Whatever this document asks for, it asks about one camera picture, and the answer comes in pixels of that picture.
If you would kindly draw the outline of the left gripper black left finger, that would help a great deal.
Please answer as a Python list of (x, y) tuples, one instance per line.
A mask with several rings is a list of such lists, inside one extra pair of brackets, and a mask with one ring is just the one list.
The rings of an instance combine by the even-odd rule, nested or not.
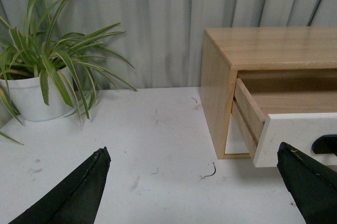
[(11, 223), (94, 223), (110, 168), (100, 148)]

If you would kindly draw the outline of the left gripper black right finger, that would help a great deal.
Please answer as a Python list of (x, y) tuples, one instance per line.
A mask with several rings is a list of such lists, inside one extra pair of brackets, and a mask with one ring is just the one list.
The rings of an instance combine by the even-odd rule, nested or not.
[(286, 142), (277, 168), (306, 223), (336, 223), (336, 171)]

